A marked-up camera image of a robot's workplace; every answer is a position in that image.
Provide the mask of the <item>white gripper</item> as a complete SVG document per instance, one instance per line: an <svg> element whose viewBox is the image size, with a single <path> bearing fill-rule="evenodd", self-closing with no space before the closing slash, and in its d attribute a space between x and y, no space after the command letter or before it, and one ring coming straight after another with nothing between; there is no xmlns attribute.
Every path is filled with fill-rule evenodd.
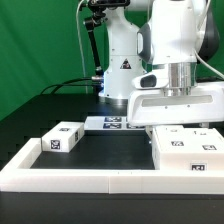
<svg viewBox="0 0 224 224"><path fill-rule="evenodd" d="M199 83L188 96L165 96L162 90L137 90L128 101L132 126L224 121L224 82Z"/></svg>

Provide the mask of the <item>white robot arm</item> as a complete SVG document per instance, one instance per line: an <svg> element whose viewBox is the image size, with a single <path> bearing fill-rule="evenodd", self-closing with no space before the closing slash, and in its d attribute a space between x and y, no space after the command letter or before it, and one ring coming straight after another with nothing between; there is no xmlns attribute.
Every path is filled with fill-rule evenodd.
<svg viewBox="0 0 224 224"><path fill-rule="evenodd" d="M218 48L211 0L87 0L84 21L105 102L133 126L224 121L224 82L198 83Z"/></svg>

